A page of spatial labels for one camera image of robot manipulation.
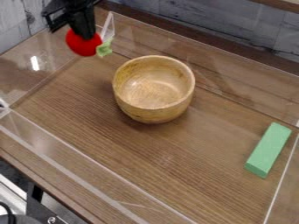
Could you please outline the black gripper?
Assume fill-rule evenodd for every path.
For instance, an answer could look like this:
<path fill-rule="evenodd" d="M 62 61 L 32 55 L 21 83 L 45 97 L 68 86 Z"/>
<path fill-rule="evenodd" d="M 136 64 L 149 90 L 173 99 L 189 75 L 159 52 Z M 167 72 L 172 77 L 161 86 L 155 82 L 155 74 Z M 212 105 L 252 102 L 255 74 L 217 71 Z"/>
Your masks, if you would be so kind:
<path fill-rule="evenodd" d="M 93 5 L 97 0 L 50 0 L 41 10 L 50 32 L 68 25 L 74 33 L 89 40 L 96 33 Z"/>

